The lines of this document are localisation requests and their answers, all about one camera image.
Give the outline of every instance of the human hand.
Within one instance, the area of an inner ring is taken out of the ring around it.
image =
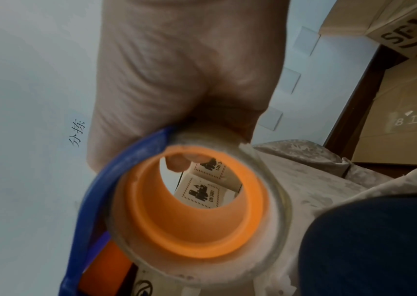
[[[87,162],[189,117],[251,140],[280,77],[288,0],[104,0]],[[167,167],[184,171],[174,156]]]

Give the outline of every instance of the orange ring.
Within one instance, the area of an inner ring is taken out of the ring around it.
[[[177,200],[159,172],[163,157],[200,154],[228,166],[243,184],[243,194],[215,209],[196,209]],[[244,164],[218,151],[198,146],[170,146],[128,174],[126,184],[129,217],[155,244],[192,258],[213,258],[243,246],[257,230],[268,206],[262,182]]]

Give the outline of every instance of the white wall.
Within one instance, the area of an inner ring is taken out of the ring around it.
[[[317,30],[333,2],[294,0],[290,44],[302,25]],[[0,295],[55,295],[64,275],[93,178],[67,137],[71,118],[92,113],[99,26],[97,0],[0,0]],[[277,131],[259,128],[255,140],[322,143],[375,49],[321,38],[304,58],[289,45],[285,64],[302,77],[292,95],[274,95],[284,112]]]

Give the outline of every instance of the blue plastic handle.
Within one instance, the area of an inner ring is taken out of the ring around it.
[[[110,239],[109,234],[105,232],[91,246],[95,222],[101,207],[113,196],[121,176],[142,161],[162,153],[168,145],[170,134],[174,131],[175,127],[168,127],[131,145],[114,158],[93,180],[78,212],[69,263],[59,288],[59,296],[85,296],[78,291],[82,273]]]

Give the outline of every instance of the roll of tape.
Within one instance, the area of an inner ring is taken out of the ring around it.
[[[243,183],[229,205],[196,209],[166,189],[159,160],[202,154]],[[113,240],[137,263],[186,286],[216,288],[252,279],[276,260],[291,221],[287,193],[234,132],[195,124],[171,133],[166,149],[124,174],[106,206]]]

